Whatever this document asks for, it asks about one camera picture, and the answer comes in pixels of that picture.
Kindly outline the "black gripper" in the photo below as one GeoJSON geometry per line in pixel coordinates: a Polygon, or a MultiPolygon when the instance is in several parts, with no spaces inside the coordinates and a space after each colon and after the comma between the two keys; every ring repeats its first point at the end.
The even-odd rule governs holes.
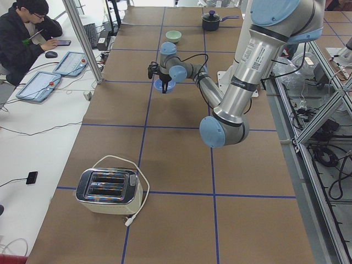
{"type": "Polygon", "coordinates": [[[162,81],[162,93],[166,94],[168,91],[168,83],[170,82],[170,75],[159,73],[159,79],[162,81]]]}

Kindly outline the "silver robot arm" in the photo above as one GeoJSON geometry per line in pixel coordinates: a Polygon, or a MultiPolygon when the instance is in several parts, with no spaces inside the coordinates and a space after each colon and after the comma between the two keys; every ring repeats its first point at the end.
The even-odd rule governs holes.
{"type": "Polygon", "coordinates": [[[242,142],[249,133],[244,110],[252,94],[284,45],[306,43],[321,36],[325,4],[325,1],[249,1],[237,44],[243,52],[235,53],[233,75],[225,92],[203,66],[182,62],[175,44],[163,43],[156,70],[162,93],[166,93],[171,80],[176,83],[193,80],[213,109],[199,126],[203,142],[209,147],[242,142]]]}

